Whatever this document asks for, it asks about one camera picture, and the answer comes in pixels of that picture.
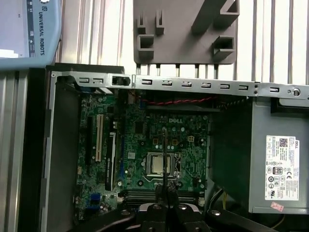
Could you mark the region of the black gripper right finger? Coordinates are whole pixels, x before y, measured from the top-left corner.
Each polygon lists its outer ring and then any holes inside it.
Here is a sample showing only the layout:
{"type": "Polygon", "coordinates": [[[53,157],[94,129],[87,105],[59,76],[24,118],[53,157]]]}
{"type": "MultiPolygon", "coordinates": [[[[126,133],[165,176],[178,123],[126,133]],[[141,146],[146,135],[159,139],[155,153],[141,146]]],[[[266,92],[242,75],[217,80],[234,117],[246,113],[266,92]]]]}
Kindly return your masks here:
{"type": "Polygon", "coordinates": [[[193,206],[179,202],[178,188],[168,184],[168,216],[173,232],[274,232],[259,224],[226,210],[209,209],[205,214],[193,206]]]}

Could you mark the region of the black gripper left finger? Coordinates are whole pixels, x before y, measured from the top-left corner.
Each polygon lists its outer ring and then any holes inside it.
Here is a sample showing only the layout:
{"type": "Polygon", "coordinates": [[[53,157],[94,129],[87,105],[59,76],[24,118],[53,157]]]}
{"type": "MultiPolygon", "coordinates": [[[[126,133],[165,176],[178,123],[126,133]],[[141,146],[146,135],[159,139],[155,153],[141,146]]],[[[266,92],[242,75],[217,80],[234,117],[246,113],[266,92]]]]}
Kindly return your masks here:
{"type": "Polygon", "coordinates": [[[78,232],[165,232],[169,210],[168,187],[158,186],[155,203],[142,204],[138,212],[116,209],[77,226],[78,232]]]}

